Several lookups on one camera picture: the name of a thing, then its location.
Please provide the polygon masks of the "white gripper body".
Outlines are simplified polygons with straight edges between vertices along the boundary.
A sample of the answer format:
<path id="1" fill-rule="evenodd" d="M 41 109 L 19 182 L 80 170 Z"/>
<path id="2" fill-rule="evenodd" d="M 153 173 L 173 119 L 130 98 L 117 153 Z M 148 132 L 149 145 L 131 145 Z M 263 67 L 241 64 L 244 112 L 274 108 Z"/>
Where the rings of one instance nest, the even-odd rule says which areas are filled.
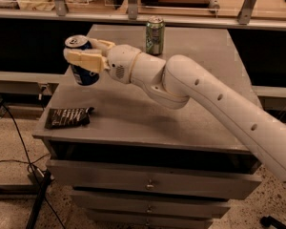
<path id="1" fill-rule="evenodd" d="M 130 45 L 118 45 L 111 48 L 107 56 L 110 77 L 123 84 L 129 84 L 133 64 L 140 53 L 141 50 Z"/>

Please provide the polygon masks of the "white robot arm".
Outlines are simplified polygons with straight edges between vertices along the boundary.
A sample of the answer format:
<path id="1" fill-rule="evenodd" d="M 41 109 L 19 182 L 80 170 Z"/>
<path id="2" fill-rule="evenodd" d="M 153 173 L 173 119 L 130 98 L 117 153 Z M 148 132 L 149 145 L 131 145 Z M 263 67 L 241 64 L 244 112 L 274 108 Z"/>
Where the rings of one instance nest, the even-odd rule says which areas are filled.
<path id="1" fill-rule="evenodd" d="M 74 66 L 134 84 L 165 107 L 180 109 L 195 100 L 286 185 L 286 125 L 191 58 L 177 54 L 164 60 L 130 45 L 83 35 L 66 39 L 63 54 Z"/>

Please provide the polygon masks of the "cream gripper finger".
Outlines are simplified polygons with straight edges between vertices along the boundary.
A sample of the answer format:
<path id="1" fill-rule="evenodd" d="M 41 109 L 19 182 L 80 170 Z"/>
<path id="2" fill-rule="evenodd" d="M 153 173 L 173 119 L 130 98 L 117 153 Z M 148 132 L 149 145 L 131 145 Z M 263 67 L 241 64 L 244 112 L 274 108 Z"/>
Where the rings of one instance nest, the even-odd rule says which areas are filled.
<path id="1" fill-rule="evenodd" d="M 111 48 L 113 48 L 115 46 L 115 44 L 113 42 L 106 41 L 106 40 L 90 38 L 89 41 L 92 44 L 92 47 L 94 49 L 99 49 L 102 52 L 107 52 L 108 50 L 110 50 Z"/>
<path id="2" fill-rule="evenodd" d="M 108 60 L 99 49 L 65 49 L 63 55 L 69 64 L 93 73 L 108 69 Z"/>

